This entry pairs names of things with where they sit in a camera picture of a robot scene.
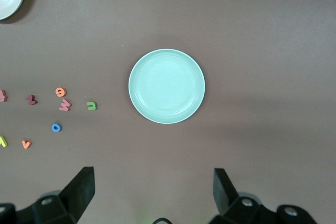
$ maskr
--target black cable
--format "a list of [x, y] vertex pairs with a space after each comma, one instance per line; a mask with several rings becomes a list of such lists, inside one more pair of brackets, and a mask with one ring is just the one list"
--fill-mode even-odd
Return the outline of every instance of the black cable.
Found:
[[153, 224], [158, 224], [158, 223], [161, 222], [161, 221], [164, 221], [164, 222], [166, 222], [166, 223], [168, 223], [168, 224], [173, 224], [170, 220], [168, 220], [168, 219], [166, 219], [166, 218], [159, 218], [159, 219], [157, 219], [155, 222], [153, 222]]

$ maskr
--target light blue plate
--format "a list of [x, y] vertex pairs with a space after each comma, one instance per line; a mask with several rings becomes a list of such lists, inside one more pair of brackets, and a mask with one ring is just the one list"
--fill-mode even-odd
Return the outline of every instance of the light blue plate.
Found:
[[159, 49], [143, 56], [133, 67], [130, 98], [145, 118], [156, 123], [178, 123], [200, 107], [205, 81], [189, 55], [174, 49]]

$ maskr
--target metal bolt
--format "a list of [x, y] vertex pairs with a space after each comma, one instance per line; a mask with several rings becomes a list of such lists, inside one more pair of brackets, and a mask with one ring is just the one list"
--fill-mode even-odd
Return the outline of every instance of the metal bolt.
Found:
[[243, 199], [243, 200], [241, 201], [241, 203], [243, 203], [243, 205], [246, 206], [246, 207], [251, 207], [251, 206], [253, 206], [252, 201], [251, 201], [250, 199], [247, 199], [247, 198]]
[[44, 200], [42, 200], [41, 204], [45, 206], [45, 205], [47, 205], [47, 204], [51, 203], [51, 202], [52, 202], [52, 200], [53, 200], [52, 198], [47, 198], [47, 199], [44, 199]]
[[298, 212], [296, 212], [296, 210], [292, 207], [286, 207], [285, 212], [286, 212], [286, 214], [291, 215], [291, 216], [297, 216], [298, 215]]

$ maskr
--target screw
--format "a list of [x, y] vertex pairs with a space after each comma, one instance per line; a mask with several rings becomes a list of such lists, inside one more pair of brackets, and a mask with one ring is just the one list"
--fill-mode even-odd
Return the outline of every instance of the screw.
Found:
[[286, 214], [291, 215], [291, 216], [297, 216], [298, 215], [298, 212], [296, 212], [296, 210], [292, 207], [286, 207], [285, 212], [286, 212]]
[[241, 203], [243, 203], [243, 205], [246, 206], [246, 207], [251, 207], [251, 206], [253, 206], [252, 201], [251, 201], [250, 199], [247, 199], [247, 198], [243, 199], [243, 200], [241, 201]]
[[47, 199], [44, 199], [44, 200], [42, 200], [41, 204], [45, 206], [45, 205], [47, 205], [47, 204], [51, 203], [51, 202], [52, 202], [52, 200], [53, 200], [52, 198], [47, 198]]

